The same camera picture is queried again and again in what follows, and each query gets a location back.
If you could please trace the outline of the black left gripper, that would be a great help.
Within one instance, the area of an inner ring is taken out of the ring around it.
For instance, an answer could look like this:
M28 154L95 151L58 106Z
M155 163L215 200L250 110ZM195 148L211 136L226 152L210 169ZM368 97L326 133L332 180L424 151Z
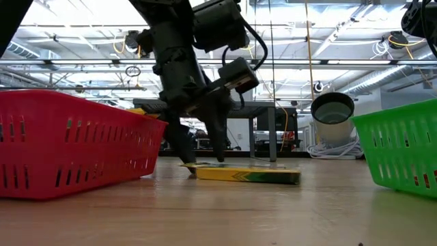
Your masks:
M165 140L183 163L195 163L189 127L180 123L180 116L188 113L205 125L210 144L217 158L225 160L226 123L234 108L228 89L211 81L199 65L192 46L155 46L154 74L160 77L163 90L159 98L167 104L159 113L168 123Z

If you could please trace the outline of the yellow green crayon box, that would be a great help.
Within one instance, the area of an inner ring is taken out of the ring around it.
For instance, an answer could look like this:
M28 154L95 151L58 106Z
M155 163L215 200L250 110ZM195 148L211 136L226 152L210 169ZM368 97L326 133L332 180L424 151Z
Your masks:
M230 182L260 182L299 185L301 171L293 169L262 169L243 167L197 167L196 175L203 180Z

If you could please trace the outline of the yellow orange crayon box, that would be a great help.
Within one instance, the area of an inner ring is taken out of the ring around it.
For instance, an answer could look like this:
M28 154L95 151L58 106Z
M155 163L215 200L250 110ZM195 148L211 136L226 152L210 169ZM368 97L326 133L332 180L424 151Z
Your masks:
M155 118L155 119L157 119L160 116L159 114L156 113L148 113L142 108L128 109L128 111L139 115L146 115L147 117Z

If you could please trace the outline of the red plastic basket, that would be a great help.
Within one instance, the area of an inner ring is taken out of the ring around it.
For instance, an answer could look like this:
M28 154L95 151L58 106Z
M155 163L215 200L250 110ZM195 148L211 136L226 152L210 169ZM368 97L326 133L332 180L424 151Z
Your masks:
M150 175L165 127L59 92L0 92L0 197L47 200Z

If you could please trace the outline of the green plastic basket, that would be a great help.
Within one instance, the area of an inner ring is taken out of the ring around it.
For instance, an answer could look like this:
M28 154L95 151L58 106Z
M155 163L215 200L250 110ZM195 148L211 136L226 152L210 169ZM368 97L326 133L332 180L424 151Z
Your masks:
M373 181L437 199L437 99L354 116Z

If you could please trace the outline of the grey perforated metal shelf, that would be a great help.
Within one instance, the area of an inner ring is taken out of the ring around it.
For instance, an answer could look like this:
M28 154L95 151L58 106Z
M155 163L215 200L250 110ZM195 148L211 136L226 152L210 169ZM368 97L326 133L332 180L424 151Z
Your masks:
M135 108L143 108L147 113L157 114L160 113L167 105L165 102L159 99L141 99L134 98L133 104ZM233 109L229 112L228 118L230 119L248 119L249 120L249 151L225 151L225 157L230 158L255 158L255 137L254 137L254 119L262 115L268 114L268 154L261 153L260 157L268 157L270 162L277 161L277 134L275 124L275 104L273 102L263 101L246 101L245 107L241 110Z

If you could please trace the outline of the long ceiling light rail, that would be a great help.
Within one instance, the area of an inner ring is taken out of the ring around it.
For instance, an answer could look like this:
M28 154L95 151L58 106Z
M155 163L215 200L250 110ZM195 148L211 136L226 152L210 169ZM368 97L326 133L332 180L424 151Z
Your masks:
M155 64L154 59L0 59L0 65L119 65L119 64ZM437 60L430 59L398 59L398 60L366 60L366 59L267 59L264 65L285 66L437 66Z

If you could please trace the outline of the silver ventilation duct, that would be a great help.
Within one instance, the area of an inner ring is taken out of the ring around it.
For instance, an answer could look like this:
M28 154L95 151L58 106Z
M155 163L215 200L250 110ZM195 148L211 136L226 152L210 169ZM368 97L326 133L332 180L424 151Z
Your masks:
M361 77L346 86L342 87L339 92L347 94L362 94L382 87L388 83L411 75L415 70L414 66L402 65L386 70L378 70Z

